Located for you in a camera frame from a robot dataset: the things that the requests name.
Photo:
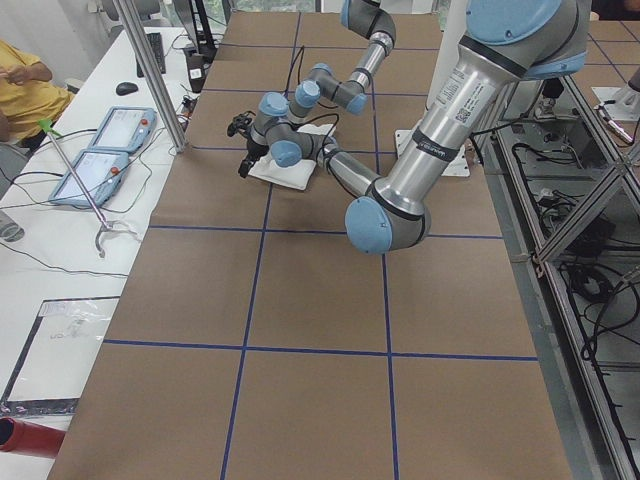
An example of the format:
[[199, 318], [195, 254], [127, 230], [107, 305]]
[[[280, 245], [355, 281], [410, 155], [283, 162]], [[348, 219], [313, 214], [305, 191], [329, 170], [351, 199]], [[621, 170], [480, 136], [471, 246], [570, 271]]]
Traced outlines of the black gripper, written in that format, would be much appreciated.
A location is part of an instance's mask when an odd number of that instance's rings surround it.
[[240, 164], [238, 168], [238, 174], [242, 178], [246, 178], [250, 171], [250, 167], [252, 167], [262, 157], [266, 156], [267, 153], [269, 152], [268, 145], [260, 144], [255, 140], [253, 140], [251, 137], [249, 137], [246, 141], [246, 149], [247, 149], [247, 156], [245, 157], [245, 159], [243, 160], [243, 162]]

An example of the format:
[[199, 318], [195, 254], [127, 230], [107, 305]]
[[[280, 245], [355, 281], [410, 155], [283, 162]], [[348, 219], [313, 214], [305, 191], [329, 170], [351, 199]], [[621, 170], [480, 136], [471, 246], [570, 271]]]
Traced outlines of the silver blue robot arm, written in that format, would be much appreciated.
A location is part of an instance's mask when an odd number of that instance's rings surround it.
[[513, 82], [557, 78], [583, 67], [590, 9], [587, 1], [469, 2], [457, 64], [390, 173], [382, 177], [331, 136], [301, 129], [320, 99], [360, 113], [367, 87], [395, 46], [394, 21], [378, 2], [347, 1], [342, 24], [368, 42], [350, 78], [339, 81], [328, 66], [318, 64], [292, 98], [266, 93], [255, 118], [239, 130], [247, 141], [247, 154], [238, 172], [246, 176], [264, 156], [284, 168], [312, 160], [352, 194], [345, 227], [354, 247], [368, 254], [412, 247], [431, 225], [424, 203], [427, 193], [499, 91]]
[[293, 123], [303, 123], [321, 99], [353, 115], [361, 114], [367, 103], [367, 89], [395, 46], [394, 20], [379, 1], [345, 1], [340, 21], [368, 44], [346, 77], [339, 77], [326, 63], [313, 65], [289, 100], [286, 117]]

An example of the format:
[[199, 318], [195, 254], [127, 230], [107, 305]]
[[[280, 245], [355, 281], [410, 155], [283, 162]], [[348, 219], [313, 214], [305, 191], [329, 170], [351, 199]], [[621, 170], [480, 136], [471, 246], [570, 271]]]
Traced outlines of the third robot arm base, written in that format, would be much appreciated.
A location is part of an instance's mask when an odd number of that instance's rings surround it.
[[593, 87], [592, 91], [605, 118], [623, 122], [639, 119], [639, 70], [622, 87]]

